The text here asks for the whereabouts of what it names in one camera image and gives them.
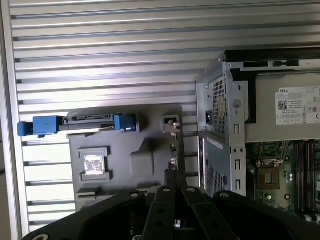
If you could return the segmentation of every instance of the black clamp arm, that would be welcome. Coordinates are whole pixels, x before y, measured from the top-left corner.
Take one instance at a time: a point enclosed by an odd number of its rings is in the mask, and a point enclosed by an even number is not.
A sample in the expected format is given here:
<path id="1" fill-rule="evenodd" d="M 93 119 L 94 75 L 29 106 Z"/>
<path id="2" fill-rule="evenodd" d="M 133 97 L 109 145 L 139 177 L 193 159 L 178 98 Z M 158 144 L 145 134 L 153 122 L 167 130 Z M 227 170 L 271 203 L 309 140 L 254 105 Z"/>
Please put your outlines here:
<path id="1" fill-rule="evenodd" d="M 230 191 L 209 197 L 166 172 L 147 196 L 128 190 L 25 236 L 24 240 L 318 240 L 320 227 Z"/>

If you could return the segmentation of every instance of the blue latch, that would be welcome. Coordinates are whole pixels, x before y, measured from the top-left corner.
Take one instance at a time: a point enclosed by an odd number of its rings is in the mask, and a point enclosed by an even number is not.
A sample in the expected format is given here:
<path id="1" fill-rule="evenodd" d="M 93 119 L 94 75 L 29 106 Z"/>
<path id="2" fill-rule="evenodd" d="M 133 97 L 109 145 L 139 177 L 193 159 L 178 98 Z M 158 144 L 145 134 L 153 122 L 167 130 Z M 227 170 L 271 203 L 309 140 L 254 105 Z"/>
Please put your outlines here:
<path id="1" fill-rule="evenodd" d="M 60 116 L 35 116 L 33 118 L 33 134 L 43 138 L 45 135 L 57 134 L 59 132 Z"/>
<path id="2" fill-rule="evenodd" d="M 113 115 L 114 130 L 123 130 L 124 132 L 136 131 L 137 120 L 135 115 L 117 113 Z"/>
<path id="3" fill-rule="evenodd" d="M 18 122 L 18 136 L 24 137 L 34 134 L 34 125 L 32 122 Z"/>

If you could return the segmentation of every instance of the gray plastic panel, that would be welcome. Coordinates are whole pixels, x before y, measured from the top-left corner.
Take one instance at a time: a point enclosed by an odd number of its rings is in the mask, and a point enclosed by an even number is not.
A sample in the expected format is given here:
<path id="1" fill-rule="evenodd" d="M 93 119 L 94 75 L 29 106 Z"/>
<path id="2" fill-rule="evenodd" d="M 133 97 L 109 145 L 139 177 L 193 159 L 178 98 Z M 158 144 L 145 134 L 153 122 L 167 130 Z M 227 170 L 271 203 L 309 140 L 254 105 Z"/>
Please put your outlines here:
<path id="1" fill-rule="evenodd" d="M 161 117 L 164 115 L 178 115 L 181 119 L 182 108 L 179 105 L 157 105 L 152 107 L 137 106 L 130 107 L 130 113 L 142 113 L 147 124 L 142 132 L 120 132 L 101 131 L 92 136 L 70 138 L 70 153 L 74 192 L 86 188 L 101 188 L 98 195 L 103 195 L 110 190 L 123 190 L 131 188 L 148 188 L 155 185 L 164 185 L 165 170 L 168 169 L 171 160 L 170 145 L 174 142 L 174 137 L 170 133 L 163 133 L 161 130 Z M 130 155 L 141 149 L 144 141 L 148 141 L 148 151 L 153 153 L 154 174 L 143 174 L 145 169 L 141 165 L 141 173 L 135 168 L 132 174 Z M 84 160 L 80 157 L 79 151 L 83 149 L 97 149 L 97 154 L 101 149 L 108 149 L 108 156 L 105 158 L 105 170 L 110 173 L 110 181 L 107 180 L 85 180 L 81 178 L 84 172 Z M 77 201 L 76 209 L 92 204 L 82 198 Z"/>

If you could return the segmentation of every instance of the power supply unit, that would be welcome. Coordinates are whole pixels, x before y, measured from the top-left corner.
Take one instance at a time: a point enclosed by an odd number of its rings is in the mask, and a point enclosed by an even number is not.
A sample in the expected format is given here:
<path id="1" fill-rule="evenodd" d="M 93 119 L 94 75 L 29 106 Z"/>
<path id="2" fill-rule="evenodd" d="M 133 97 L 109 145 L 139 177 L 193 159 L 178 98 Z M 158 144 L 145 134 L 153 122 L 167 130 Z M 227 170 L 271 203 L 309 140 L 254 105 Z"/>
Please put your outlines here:
<path id="1" fill-rule="evenodd" d="M 196 92 L 199 185 L 320 223 L 320 48 L 225 51 Z"/>

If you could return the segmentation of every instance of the label sticker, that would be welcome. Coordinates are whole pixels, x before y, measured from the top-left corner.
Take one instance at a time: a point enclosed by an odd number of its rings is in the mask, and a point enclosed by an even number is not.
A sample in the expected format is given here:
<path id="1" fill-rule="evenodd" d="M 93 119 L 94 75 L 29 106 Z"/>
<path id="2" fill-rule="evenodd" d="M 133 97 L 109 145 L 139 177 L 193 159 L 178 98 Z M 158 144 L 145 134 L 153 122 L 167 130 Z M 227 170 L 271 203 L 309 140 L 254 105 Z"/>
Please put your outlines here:
<path id="1" fill-rule="evenodd" d="M 280 88 L 275 117 L 277 126 L 320 124 L 320 86 Z"/>

